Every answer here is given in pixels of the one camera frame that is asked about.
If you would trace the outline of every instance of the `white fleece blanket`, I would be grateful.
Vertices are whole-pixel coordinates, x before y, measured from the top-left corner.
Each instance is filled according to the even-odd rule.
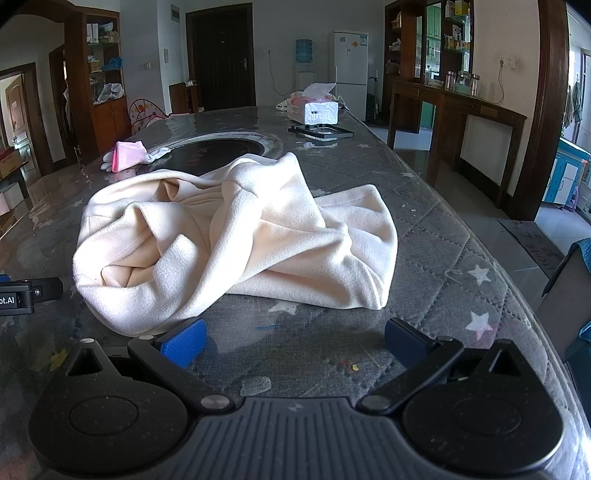
[[[135,336],[225,293],[381,309],[397,247],[373,185],[314,199],[295,155],[246,155],[201,177],[157,170],[96,193],[73,273],[95,316]]]

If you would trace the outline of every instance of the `doormat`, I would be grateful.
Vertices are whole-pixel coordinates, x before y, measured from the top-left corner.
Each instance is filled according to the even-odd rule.
[[[564,255],[535,222],[499,219],[498,222],[527,250],[546,277],[552,278]]]

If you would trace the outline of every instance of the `wooden console table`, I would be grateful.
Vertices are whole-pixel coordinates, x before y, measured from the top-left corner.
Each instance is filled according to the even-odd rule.
[[[452,171],[457,171],[459,166],[468,115],[485,118],[493,122],[509,125],[513,128],[513,132],[511,133],[511,143],[509,144],[509,153],[505,163],[505,171],[503,172],[503,179],[501,180],[499,193],[495,200],[495,206],[501,208],[501,204],[507,193],[507,187],[511,181],[511,176],[513,175],[527,117],[478,98],[461,95],[455,92],[448,92],[440,88],[421,85],[419,83],[397,81],[394,82],[394,86],[392,87],[392,102],[390,104],[390,124],[388,129],[388,146],[390,148],[394,148],[394,141],[396,139],[398,101],[401,96],[419,100],[421,102],[427,102],[436,107],[433,137],[427,162],[427,183],[431,186],[434,186],[435,181],[437,180],[439,162],[441,161],[439,151],[443,145],[443,139],[445,138],[449,126],[447,119],[450,113],[460,114],[459,128],[461,131],[453,151]]]

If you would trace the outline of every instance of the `refrigerator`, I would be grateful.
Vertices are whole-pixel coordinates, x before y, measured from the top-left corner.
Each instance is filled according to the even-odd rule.
[[[368,91],[368,35],[339,30],[329,34],[329,80],[335,96],[343,97],[351,113],[365,121]]]

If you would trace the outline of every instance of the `power cord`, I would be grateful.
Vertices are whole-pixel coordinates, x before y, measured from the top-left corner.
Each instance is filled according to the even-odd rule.
[[[501,68],[499,68],[499,86],[501,87],[501,93],[503,94],[503,96],[501,97],[501,100],[499,102],[493,103],[493,105],[500,105],[505,100],[505,89],[503,88],[503,81],[502,81],[504,66],[505,66],[505,62],[501,59]]]
[[[275,77],[273,76],[273,66],[271,65],[271,50],[267,50],[267,53],[269,55],[269,70],[271,72],[271,81],[273,83],[273,90],[275,90],[275,93],[277,95],[279,95],[280,97],[286,98],[287,96],[291,95],[291,93],[294,91],[294,88],[296,87],[296,81],[294,80],[294,83],[291,85],[289,92],[287,92],[287,93],[277,92],[277,89],[275,88]]]

